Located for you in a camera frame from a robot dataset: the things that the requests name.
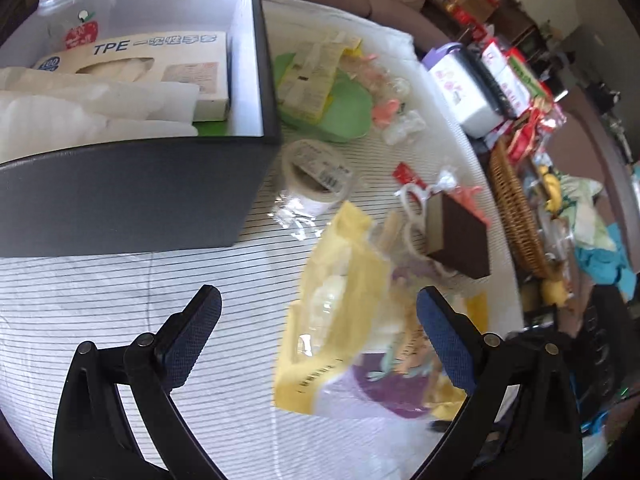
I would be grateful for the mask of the white tape roll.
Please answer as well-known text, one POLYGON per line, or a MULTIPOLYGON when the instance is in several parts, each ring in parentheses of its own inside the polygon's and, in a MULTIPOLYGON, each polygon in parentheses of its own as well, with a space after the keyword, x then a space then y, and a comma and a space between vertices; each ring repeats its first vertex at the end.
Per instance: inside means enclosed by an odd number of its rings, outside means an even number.
POLYGON ((302 139, 282 150, 279 191, 296 212, 317 217, 344 200, 354 182, 355 170, 329 144, 302 139))

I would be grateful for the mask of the red snack bags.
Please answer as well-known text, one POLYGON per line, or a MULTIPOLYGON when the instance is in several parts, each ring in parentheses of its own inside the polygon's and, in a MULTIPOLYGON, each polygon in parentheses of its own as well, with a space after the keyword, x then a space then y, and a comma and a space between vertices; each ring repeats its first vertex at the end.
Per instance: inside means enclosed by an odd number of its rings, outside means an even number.
POLYGON ((504 141, 508 161, 518 166, 546 148, 550 136, 566 124, 566 116, 517 48, 507 49, 492 38, 482 51, 482 61, 511 107, 495 133, 504 141))

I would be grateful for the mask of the white tissue box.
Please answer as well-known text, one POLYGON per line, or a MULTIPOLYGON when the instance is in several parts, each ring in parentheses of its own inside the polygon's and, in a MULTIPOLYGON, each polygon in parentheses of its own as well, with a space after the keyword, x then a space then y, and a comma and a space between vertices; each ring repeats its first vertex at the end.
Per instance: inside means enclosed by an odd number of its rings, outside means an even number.
POLYGON ((472 138, 487 136, 506 118, 494 112, 459 58, 462 44, 450 42, 429 50, 422 64, 436 82, 454 119, 472 138))

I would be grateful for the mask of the purple plastic plate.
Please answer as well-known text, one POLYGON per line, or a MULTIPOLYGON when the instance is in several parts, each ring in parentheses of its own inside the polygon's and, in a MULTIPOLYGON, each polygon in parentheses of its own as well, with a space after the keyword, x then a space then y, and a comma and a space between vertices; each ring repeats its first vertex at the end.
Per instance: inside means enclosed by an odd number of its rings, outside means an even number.
POLYGON ((368 340, 354 362, 364 397, 406 419, 430 412, 427 393, 433 385, 436 354, 416 315, 416 295, 430 283, 393 270, 368 340))

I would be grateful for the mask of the green plastic plate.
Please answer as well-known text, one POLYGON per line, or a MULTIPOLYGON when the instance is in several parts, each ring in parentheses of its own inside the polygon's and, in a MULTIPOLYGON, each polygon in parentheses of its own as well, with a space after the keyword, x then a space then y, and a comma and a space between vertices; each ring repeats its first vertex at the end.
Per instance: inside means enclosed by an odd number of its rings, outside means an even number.
POLYGON ((341 68, 347 52, 342 44, 301 44, 273 60, 282 122, 326 142, 346 143, 369 132, 373 98, 341 68))

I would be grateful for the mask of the brown sanding sponge block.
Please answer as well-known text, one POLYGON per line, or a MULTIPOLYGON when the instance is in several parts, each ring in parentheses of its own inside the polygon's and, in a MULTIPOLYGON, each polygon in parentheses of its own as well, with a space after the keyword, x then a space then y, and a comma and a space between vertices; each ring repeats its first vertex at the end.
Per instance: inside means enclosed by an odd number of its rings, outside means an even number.
POLYGON ((485 223, 444 192, 426 202, 425 253, 473 280, 490 275, 485 223))

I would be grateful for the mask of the bananas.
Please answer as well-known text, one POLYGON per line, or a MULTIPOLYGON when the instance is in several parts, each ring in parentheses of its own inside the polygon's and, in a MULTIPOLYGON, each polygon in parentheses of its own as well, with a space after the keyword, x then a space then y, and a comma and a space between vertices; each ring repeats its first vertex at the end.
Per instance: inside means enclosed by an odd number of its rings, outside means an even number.
POLYGON ((562 209, 563 203, 561 182, 548 166, 540 165, 538 170, 548 195, 546 209, 550 214, 557 214, 562 209))

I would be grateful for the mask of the white rubber glove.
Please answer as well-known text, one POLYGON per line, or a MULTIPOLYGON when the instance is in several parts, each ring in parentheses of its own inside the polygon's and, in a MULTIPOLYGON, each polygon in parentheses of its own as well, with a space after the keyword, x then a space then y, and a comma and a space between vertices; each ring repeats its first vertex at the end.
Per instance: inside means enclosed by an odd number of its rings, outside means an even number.
POLYGON ((200 89, 25 67, 1 71, 1 160, 108 142, 196 136, 200 89))

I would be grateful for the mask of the TPE glove box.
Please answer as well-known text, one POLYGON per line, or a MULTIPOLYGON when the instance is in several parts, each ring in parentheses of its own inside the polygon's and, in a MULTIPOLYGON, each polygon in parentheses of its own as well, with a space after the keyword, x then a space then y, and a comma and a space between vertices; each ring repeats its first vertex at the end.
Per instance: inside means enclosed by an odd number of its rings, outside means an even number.
POLYGON ((194 122, 223 122, 229 108, 228 35, 154 32, 103 39, 52 53, 37 70, 123 82, 178 82, 198 86, 194 122))

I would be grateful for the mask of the striped white tablecloth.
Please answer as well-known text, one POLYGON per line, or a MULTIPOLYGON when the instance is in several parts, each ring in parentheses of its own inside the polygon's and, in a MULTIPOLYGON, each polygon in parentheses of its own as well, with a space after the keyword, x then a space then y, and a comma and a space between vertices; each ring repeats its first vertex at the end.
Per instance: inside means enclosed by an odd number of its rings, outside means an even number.
MULTIPOLYGON (((392 172, 400 162, 424 181, 443 166, 454 167, 464 185, 484 188, 477 203, 491 218, 491 277, 454 282, 465 295, 486 292, 491 332, 520 330, 512 259, 484 172, 416 58, 412 38, 327 6, 262 2, 272 55, 283 52, 285 25, 350 29, 362 38, 363 50, 410 81, 411 106, 426 119, 426 133, 393 148, 375 134, 339 146, 357 176, 349 199, 382 223, 398 205, 392 172)), ((267 177, 231 248, 1 259, 1 411, 47 474, 58 401, 78 344, 130 344, 182 310, 203 284, 221 292, 221 318, 172 398, 229 479, 409 479, 425 460, 440 437, 429 417, 327 418, 273 406, 273 367, 288 305, 319 234, 296 240, 269 218, 272 182, 267 177)))

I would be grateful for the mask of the yellow clear packaged bag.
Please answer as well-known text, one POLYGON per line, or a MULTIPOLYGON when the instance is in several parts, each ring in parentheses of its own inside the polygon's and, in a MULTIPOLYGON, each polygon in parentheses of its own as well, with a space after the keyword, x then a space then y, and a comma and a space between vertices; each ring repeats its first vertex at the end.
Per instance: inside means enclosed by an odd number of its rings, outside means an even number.
MULTIPOLYGON (((399 233, 398 218, 388 219, 376 243, 372 229, 370 216, 344 203, 305 263, 274 372, 273 403, 280 410, 339 418, 395 415, 367 400, 354 376, 397 269, 387 248, 399 233)), ((427 415, 450 422, 466 394, 450 382, 437 354, 432 381, 427 415)))

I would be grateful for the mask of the wicker basket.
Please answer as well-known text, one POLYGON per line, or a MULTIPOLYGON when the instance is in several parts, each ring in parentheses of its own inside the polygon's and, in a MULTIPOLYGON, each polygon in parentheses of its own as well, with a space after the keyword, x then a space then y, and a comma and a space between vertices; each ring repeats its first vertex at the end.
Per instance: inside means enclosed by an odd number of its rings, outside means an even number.
POLYGON ((556 280, 560 267, 546 258, 532 208, 499 139, 491 150, 489 183, 494 193, 506 240, 518 267, 535 278, 556 280))

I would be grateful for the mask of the white plastic scissors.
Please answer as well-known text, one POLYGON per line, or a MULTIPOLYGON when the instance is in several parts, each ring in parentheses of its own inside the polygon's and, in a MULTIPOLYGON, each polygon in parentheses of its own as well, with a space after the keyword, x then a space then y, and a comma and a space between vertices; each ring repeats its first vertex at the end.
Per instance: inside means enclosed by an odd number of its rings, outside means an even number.
POLYGON ((411 258, 421 266, 429 266, 439 278, 454 278, 457 272, 425 255, 427 200, 430 192, 416 183, 404 184, 398 191, 402 209, 407 221, 402 231, 402 240, 411 258))

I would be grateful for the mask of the black storage box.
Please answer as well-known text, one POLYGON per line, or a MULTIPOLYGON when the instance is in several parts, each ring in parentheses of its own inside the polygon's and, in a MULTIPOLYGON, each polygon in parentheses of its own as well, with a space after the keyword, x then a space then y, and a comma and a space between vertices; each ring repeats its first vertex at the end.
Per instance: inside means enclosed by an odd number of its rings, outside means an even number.
POLYGON ((112 37, 222 30, 230 53, 224 136, 101 143, 1 168, 6 257, 233 245, 282 142, 262 0, 115 0, 112 37))

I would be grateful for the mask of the clear plastic tub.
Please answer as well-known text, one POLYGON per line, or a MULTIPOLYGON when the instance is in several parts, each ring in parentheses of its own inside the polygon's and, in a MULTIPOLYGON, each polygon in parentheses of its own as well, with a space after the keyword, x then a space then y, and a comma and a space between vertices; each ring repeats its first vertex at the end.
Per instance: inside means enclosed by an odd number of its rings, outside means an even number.
POLYGON ((47 26, 53 52, 95 42, 105 32, 116 0, 39 0, 37 14, 47 26))

